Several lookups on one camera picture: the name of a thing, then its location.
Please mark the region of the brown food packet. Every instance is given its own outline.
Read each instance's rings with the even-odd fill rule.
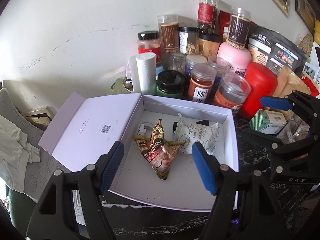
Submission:
[[[170,164],[178,153],[179,147],[184,143],[165,140],[161,120],[155,124],[150,138],[135,135],[133,140],[137,143],[143,157],[152,165],[158,177],[167,179]]]
[[[273,93],[273,97],[283,98],[284,96],[290,95],[292,90],[297,90],[308,95],[311,94],[311,91],[307,87],[305,83],[286,65],[281,69],[278,77],[278,85],[276,87],[275,92]],[[283,113],[286,120],[288,120],[293,112],[291,110],[283,111],[279,109],[272,109],[272,111]]]

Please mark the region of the barcode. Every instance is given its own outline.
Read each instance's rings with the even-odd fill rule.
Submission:
[[[238,74],[238,75],[240,75],[240,76],[242,76],[242,75],[244,75],[245,74],[245,71],[238,71],[238,70],[236,70],[236,72],[235,72],[236,74]]]
[[[104,126],[103,126],[103,129],[101,130],[101,132],[108,133],[108,131],[110,130],[110,128],[111,128],[110,125],[104,125]]]

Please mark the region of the green jar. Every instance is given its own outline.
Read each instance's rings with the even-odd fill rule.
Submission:
[[[160,97],[182,99],[184,89],[184,74],[176,70],[165,70],[159,73],[157,94]]]

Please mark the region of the red container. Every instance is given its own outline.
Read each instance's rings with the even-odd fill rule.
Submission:
[[[260,104],[262,96],[271,96],[275,91],[278,81],[267,67],[251,62],[248,65],[244,78],[252,87],[250,94],[239,110],[239,115],[245,119],[251,119],[263,106]]]

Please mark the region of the white garment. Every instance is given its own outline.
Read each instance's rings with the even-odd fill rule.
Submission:
[[[9,188],[23,192],[27,163],[40,162],[39,149],[28,136],[0,115],[0,177]]]

